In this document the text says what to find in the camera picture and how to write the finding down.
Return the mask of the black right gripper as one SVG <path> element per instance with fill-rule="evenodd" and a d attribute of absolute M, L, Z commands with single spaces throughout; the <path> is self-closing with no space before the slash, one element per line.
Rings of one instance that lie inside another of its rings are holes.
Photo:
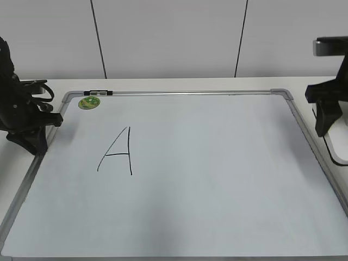
<path fill-rule="evenodd" d="M 305 98 L 308 103 L 316 103 L 315 130 L 319 137 L 323 137 L 343 115 L 338 101 L 347 102 L 347 54 L 335 79 L 308 85 Z"/>

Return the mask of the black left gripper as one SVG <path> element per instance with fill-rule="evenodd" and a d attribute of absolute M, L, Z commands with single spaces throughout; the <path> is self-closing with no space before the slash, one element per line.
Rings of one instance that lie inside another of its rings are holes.
<path fill-rule="evenodd" d="M 16 143 L 34 156 L 47 150 L 46 127 L 60 127 L 60 113 L 40 112 L 33 94 L 40 93 L 40 83 L 21 81 L 15 73 L 8 43 L 1 39 L 1 130 L 6 139 Z"/>

